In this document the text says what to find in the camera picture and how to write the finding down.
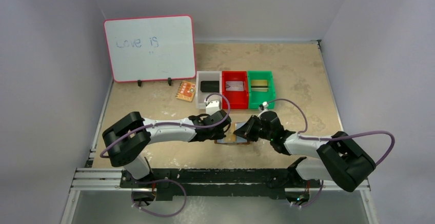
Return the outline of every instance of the small card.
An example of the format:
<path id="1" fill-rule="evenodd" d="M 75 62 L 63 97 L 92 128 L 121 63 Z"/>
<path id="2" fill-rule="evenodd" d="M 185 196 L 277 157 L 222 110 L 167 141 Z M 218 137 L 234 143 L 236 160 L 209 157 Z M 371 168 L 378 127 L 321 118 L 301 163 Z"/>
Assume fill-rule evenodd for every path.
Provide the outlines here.
<path id="1" fill-rule="evenodd" d="M 253 79 L 251 80 L 251 90 L 253 92 L 267 92 L 269 91 L 269 86 L 267 80 L 265 79 Z"/>
<path id="2" fill-rule="evenodd" d="M 245 91 L 243 82 L 225 82 L 226 91 L 243 92 Z"/>

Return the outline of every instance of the yellow object in green bin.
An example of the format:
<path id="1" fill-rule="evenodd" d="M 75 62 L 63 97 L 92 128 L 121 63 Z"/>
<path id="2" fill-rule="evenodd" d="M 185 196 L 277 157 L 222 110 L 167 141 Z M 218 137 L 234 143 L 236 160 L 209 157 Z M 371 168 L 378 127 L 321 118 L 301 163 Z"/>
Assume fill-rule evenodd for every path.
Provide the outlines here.
<path id="1" fill-rule="evenodd" d="M 269 87 L 267 86 L 266 79 L 253 79 L 251 80 L 251 91 L 253 92 L 267 92 Z"/>

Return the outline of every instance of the black mounting base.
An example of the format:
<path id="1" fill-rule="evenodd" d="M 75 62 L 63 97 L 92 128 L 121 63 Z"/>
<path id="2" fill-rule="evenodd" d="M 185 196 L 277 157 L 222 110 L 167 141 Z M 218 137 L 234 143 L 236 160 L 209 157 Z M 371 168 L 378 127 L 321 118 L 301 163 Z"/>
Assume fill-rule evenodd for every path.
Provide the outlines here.
<path id="1" fill-rule="evenodd" d="M 121 188 L 151 188 L 151 184 L 137 184 L 127 171 L 122 172 Z M 296 201 L 308 192 L 288 191 L 286 188 L 305 189 L 307 181 L 293 180 L 288 169 L 153 169 L 141 182 L 172 179 L 179 182 L 189 196 L 263 196 L 271 199 Z M 310 187 L 320 186 L 318 180 L 310 180 Z M 157 201 L 172 200 L 183 196 L 181 189 L 168 182 L 156 184 Z"/>

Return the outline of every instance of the cable connector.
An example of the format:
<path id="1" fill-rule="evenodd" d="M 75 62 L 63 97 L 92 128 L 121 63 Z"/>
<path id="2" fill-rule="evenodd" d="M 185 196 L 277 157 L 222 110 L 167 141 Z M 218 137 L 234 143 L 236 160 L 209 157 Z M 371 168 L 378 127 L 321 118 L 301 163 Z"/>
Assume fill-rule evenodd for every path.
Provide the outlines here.
<path id="1" fill-rule="evenodd" d="M 260 111 L 267 110 L 267 107 L 269 107 L 268 102 L 263 102 L 262 104 L 259 105 L 259 110 Z"/>
<path id="2" fill-rule="evenodd" d="M 204 104 L 205 104 L 205 106 L 207 106 L 209 103 L 212 102 L 212 101 L 210 101 L 209 99 L 210 99 L 210 97 L 204 99 Z"/>

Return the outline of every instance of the whiteboard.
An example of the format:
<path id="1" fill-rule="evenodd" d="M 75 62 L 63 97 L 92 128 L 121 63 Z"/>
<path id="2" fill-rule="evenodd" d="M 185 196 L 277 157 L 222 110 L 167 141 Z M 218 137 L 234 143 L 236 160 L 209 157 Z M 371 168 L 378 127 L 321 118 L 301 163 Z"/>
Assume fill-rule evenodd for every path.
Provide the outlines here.
<path id="1" fill-rule="evenodd" d="M 195 77 L 189 15 L 109 19 L 104 29 L 116 82 Z"/>

